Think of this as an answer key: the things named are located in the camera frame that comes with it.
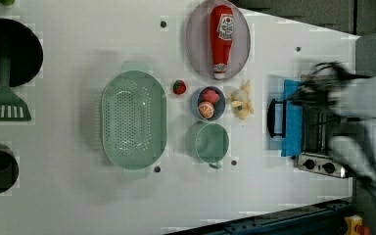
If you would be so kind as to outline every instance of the yellow object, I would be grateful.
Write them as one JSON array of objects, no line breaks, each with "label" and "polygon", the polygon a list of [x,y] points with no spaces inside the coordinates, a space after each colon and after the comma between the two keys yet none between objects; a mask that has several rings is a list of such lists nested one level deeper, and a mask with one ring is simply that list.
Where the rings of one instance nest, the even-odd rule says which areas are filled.
[{"label": "yellow object", "polygon": [[247,83],[242,89],[235,90],[231,95],[231,105],[235,108],[239,119],[246,119],[249,114],[255,113],[252,101],[249,98],[251,83]]},{"label": "yellow object", "polygon": [[356,232],[356,227],[362,225],[362,217],[359,215],[353,215],[350,217],[345,217],[345,221],[348,225],[348,231],[345,235],[360,235]]},{"label": "yellow object", "polygon": [[212,118],[213,113],[214,113],[214,107],[212,103],[210,102],[201,102],[200,105],[198,106],[198,110],[200,111],[200,115],[203,118]]}]

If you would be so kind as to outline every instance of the red cap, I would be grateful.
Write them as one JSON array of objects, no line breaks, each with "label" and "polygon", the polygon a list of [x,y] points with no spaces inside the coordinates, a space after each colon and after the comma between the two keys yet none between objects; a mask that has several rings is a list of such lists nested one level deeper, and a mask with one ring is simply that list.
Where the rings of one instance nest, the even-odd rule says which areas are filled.
[{"label": "red cap", "polygon": [[371,235],[371,231],[369,227],[365,227],[362,225],[359,225],[355,228],[355,231],[359,233],[360,235]]}]

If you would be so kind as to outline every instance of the plate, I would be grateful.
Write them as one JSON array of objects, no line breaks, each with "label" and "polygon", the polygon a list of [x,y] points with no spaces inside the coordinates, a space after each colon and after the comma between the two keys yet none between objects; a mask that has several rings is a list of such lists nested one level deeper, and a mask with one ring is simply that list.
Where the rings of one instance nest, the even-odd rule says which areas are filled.
[{"label": "plate", "polygon": [[251,47],[250,31],[240,10],[225,0],[209,0],[198,6],[191,15],[186,29],[188,57],[194,69],[204,77],[214,79],[212,46],[210,42],[210,15],[212,9],[226,5],[233,10],[234,34],[226,78],[236,75],[246,64]]}]

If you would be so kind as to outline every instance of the spatula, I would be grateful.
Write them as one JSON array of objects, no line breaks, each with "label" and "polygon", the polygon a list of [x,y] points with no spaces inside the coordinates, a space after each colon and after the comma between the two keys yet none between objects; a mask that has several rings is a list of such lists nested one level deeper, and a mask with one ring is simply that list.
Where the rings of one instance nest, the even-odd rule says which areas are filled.
[{"label": "spatula", "polygon": [[10,87],[11,41],[3,36],[0,41],[0,121],[31,120],[26,102]]}]

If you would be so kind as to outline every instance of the green cup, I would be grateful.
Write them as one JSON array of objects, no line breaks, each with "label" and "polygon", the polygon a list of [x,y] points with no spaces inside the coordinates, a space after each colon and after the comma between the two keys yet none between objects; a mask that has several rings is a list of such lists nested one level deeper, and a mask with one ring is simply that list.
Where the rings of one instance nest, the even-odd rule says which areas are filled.
[{"label": "green cup", "polygon": [[11,6],[15,3],[15,0],[0,0],[0,3],[4,6]]},{"label": "green cup", "polygon": [[227,131],[215,123],[195,123],[185,136],[185,147],[189,155],[200,158],[215,169],[221,168],[220,161],[227,153],[228,146]]}]

